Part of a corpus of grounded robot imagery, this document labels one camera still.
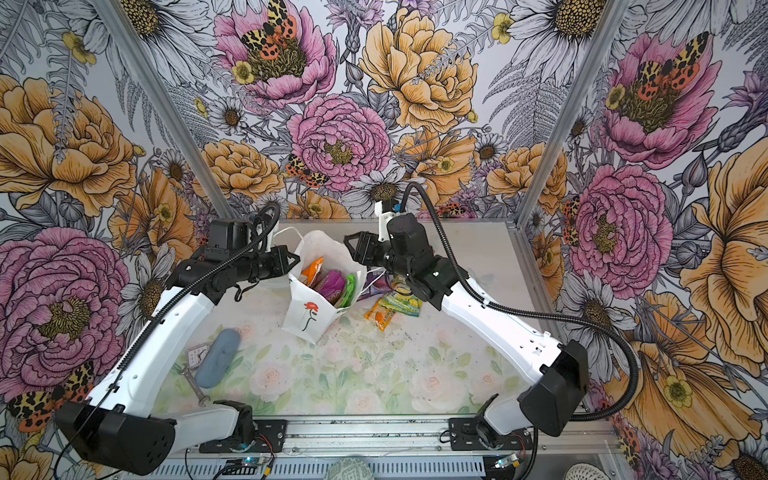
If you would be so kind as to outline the red orange snack packet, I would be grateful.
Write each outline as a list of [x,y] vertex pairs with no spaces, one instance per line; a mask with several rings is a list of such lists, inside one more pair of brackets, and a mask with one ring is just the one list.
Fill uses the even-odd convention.
[[309,263],[308,266],[306,266],[301,274],[300,274],[300,281],[307,287],[312,287],[316,281],[320,278],[320,273],[322,271],[324,264],[324,258],[318,257],[312,262]]

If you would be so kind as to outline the purple grape candy pouch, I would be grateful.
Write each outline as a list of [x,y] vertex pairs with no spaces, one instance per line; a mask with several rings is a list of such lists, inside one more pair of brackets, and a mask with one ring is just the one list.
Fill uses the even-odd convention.
[[345,286],[345,275],[339,270],[330,270],[314,287],[329,304],[335,305]]

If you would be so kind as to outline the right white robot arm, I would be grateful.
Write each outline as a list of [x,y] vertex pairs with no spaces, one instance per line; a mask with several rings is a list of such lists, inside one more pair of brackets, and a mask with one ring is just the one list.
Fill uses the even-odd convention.
[[[610,417],[634,398],[640,367],[624,336],[585,317],[526,311],[493,300],[457,261],[436,207],[421,185],[411,182],[401,200],[381,203],[378,219],[378,233],[345,236],[352,258],[403,277],[417,298],[470,327],[530,382],[515,398],[493,396],[483,404],[476,430],[484,442],[492,444],[523,428],[557,437],[568,423]],[[530,318],[585,327],[611,340],[628,363],[622,395],[597,412],[578,412],[589,387],[586,348],[535,329],[527,322]]]

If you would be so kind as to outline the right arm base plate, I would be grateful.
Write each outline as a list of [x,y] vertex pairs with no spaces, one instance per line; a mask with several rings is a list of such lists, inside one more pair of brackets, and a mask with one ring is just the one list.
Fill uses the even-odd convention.
[[519,429],[501,435],[490,427],[478,428],[474,417],[451,417],[448,419],[448,439],[453,451],[531,451],[532,431]]

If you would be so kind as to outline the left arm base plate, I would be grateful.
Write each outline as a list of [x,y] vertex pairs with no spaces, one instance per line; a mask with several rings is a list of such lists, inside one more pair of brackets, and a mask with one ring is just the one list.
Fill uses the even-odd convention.
[[280,419],[240,423],[229,437],[202,443],[198,450],[204,454],[279,453],[283,450],[287,425],[286,420]]

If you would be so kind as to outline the green chips bag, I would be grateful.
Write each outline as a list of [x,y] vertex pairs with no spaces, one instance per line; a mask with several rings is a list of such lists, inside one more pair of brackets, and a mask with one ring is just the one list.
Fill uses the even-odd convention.
[[336,309],[348,308],[352,305],[357,286],[357,276],[351,273],[345,277],[345,286],[335,304]]

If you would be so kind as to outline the white paper bag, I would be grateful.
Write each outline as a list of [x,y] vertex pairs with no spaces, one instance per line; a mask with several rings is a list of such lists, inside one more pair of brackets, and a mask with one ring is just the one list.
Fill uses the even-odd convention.
[[302,235],[296,254],[300,262],[288,274],[290,304],[282,328],[315,344],[360,299],[368,269],[320,230]]

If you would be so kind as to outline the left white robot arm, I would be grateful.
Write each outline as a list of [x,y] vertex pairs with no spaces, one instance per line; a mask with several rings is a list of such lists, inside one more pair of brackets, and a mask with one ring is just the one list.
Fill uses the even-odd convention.
[[251,447],[252,409],[240,402],[217,401],[166,419],[151,412],[177,357],[226,292],[241,297],[298,265],[299,256],[287,246],[270,243],[279,218],[279,205],[269,202],[251,220],[211,224],[207,244],[172,271],[155,311],[115,367],[85,400],[68,401],[56,412],[65,452],[147,475],[170,454],[207,442]]

